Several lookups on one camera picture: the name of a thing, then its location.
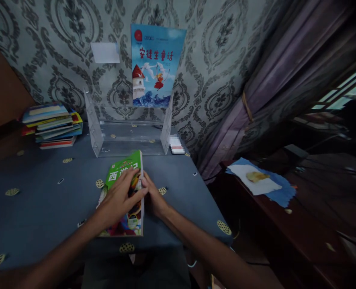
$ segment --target red logo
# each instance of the red logo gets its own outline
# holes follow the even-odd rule
[[[140,31],[139,29],[135,31],[134,34],[135,40],[136,41],[142,41],[142,31]]]

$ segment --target white sticky note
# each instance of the white sticky note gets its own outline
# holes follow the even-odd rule
[[[119,63],[119,49],[116,43],[91,42],[95,63]]]

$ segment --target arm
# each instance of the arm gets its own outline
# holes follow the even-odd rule
[[[51,251],[17,288],[52,288],[55,287],[71,262],[82,249],[104,229],[117,223],[145,194],[147,188],[139,190],[131,198],[127,192],[130,182],[139,169],[125,170],[110,188],[107,196],[95,213],[68,239]]]
[[[264,288],[258,275],[236,253],[216,238],[198,228],[184,216],[170,207],[156,186],[144,172],[144,185],[148,186],[154,214],[173,233],[208,265],[212,273],[226,288]]]

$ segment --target white bird illustration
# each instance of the white bird illustration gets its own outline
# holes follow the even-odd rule
[[[147,72],[151,75],[151,79],[155,79],[155,75],[154,72],[152,71],[151,68],[157,67],[156,65],[151,66],[149,62],[146,62],[145,64],[143,64],[143,66],[141,67],[141,71],[143,73],[144,70],[147,70]]]
[[[175,76],[169,74],[169,73],[170,73],[170,69],[169,69],[169,70],[164,69],[164,68],[163,68],[163,64],[160,63],[160,62],[157,62],[157,65],[158,65],[158,67],[159,67],[159,70],[160,70],[161,73],[162,73],[162,77],[163,77],[164,80],[166,80],[166,79],[168,79],[168,78],[171,78],[172,80],[174,80]]]

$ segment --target white napkin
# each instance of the white napkin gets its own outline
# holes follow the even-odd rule
[[[249,181],[246,177],[247,173],[254,171],[259,172],[259,170],[251,165],[230,165],[228,168],[232,171],[232,173],[241,179],[241,181],[248,187],[253,195],[262,195],[282,188],[282,186],[277,185],[270,178],[263,179],[257,183]]]

